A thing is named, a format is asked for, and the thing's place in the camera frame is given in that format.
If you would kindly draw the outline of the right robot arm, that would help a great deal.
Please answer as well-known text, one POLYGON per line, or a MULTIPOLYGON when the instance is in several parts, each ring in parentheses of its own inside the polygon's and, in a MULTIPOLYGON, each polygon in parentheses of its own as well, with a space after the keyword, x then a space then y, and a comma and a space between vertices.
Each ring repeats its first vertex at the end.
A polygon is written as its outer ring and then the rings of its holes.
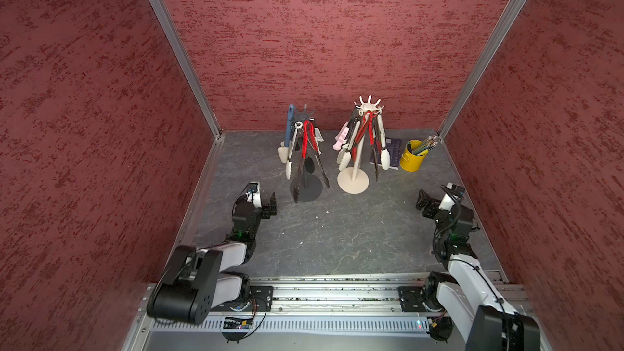
POLYGON ((426 313, 435 341, 447 341, 458 329, 468 350, 539 350, 539 325, 503 297, 471 248, 476 225, 462 203, 466 190, 455 184, 442 190, 440 200, 420 190, 415 208, 436 225, 432 253, 445 269, 431 272, 421 286, 400 287, 402 312, 426 313))

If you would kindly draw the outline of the dark grey utensil rack stand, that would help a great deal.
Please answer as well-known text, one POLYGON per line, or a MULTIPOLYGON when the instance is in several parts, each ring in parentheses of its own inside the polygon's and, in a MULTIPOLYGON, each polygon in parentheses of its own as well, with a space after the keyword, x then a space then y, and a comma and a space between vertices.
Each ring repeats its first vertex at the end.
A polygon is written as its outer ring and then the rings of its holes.
POLYGON ((307 106, 303 111, 297 110, 293 104, 289 106, 287 114, 287 130, 285 135, 286 148, 285 175, 292 178, 293 159, 301 163, 297 167, 295 179, 291 184, 295 203, 311 202, 320 196, 323 191, 323 182, 316 176, 314 156, 320 155, 318 141, 315 137, 314 112, 308 112, 307 106))

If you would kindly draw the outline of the black steel tongs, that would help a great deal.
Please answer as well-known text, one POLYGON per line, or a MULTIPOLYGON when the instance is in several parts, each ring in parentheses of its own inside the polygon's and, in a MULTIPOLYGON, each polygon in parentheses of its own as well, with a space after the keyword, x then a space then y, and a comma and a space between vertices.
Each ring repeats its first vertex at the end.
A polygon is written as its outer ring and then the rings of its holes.
POLYGON ((308 174, 313 174, 315 172, 315 162, 310 156, 310 145, 311 145, 311 137, 310 134, 311 127, 308 127, 304 130, 303 143, 302 143, 302 157, 304 159, 304 169, 308 174))

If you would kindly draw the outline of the small red silicone tongs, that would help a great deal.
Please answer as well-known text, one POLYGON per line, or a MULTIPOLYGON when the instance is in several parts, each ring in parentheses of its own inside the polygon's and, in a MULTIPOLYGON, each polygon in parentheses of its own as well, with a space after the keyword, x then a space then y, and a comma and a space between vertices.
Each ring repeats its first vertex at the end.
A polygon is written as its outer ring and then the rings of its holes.
POLYGON ((357 130, 356 137, 354 140, 354 144, 351 147, 350 155, 352 159, 356 159, 358 155, 357 147, 361 143, 361 141, 365 138, 365 135, 369 133, 369 138, 371 144, 374 143, 373 135, 371 134, 371 130, 373 127, 373 119, 375 118, 375 114, 372 111, 367 112, 360 122, 359 129, 357 130))

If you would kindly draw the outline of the pink handled tweezers tongs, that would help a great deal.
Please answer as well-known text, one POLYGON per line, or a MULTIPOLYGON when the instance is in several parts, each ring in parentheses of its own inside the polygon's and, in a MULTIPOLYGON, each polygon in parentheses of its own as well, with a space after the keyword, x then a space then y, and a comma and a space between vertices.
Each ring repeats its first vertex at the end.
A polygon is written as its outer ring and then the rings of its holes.
POLYGON ((349 121, 344 123, 343 127, 341 128, 341 131, 339 131, 339 133, 335 137, 336 142, 332 146, 335 151, 339 152, 342 149, 342 147, 344 146, 344 143, 346 143, 347 141, 348 135, 349 135, 349 121))

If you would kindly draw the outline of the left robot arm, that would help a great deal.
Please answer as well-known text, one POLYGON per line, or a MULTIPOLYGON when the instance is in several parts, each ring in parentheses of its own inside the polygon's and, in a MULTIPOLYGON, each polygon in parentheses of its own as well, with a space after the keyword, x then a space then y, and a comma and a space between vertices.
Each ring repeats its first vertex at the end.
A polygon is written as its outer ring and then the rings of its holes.
POLYGON ((277 212, 276 195, 263 205, 257 187, 248 186, 234 203, 232 231, 224 242, 207 248, 179 245, 173 250, 149 296, 147 315, 199 325, 213 308, 248 299, 248 277, 230 270, 250 261, 261 222, 277 212))

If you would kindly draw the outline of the long red handled steel tongs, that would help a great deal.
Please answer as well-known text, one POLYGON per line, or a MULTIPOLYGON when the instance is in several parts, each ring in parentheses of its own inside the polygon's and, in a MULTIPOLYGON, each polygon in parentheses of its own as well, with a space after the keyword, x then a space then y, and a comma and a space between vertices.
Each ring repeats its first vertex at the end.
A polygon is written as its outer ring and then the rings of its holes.
POLYGON ((315 201, 330 188, 330 182, 320 159, 315 125, 311 120, 297 121, 290 143, 285 172, 292 180, 290 190, 295 203, 315 201))

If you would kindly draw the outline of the red looped long steel tongs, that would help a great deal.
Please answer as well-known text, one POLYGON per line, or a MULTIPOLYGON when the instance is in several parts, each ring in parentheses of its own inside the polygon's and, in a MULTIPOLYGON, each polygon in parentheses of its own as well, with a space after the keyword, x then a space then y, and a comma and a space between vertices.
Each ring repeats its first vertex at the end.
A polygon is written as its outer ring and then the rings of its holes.
POLYGON ((371 157, 375 166, 375 181, 379 179, 379 164, 377 156, 377 141, 375 131, 375 113, 372 111, 367 112, 368 133, 370 138, 371 157))

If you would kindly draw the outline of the scalloped steel serving tongs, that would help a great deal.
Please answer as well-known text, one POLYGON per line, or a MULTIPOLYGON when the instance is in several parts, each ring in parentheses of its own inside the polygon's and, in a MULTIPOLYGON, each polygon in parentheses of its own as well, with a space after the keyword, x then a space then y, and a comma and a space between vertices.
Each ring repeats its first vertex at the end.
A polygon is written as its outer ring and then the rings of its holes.
POLYGON ((341 147, 341 150, 339 151, 336 159, 340 172, 344 171, 344 169, 346 169, 346 167, 349 165, 349 162, 351 160, 351 149, 353 148, 354 140, 360 128, 360 125, 361 119, 354 118, 349 122, 347 126, 348 132, 345 138, 345 143, 341 147))

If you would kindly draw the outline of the cream blue handled tongs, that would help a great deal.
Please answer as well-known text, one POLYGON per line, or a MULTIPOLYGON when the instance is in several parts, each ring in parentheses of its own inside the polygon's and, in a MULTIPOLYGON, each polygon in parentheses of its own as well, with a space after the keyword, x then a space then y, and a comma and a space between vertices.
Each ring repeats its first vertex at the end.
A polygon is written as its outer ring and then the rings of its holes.
POLYGON ((293 129, 293 117, 296 112, 296 107, 293 104, 289 105, 288 113, 287 113, 287 121, 286 121, 286 130, 284 135, 284 141, 281 143, 279 148, 277 149, 279 159, 283 164, 286 164, 288 159, 289 146, 292 140, 292 129, 293 129))

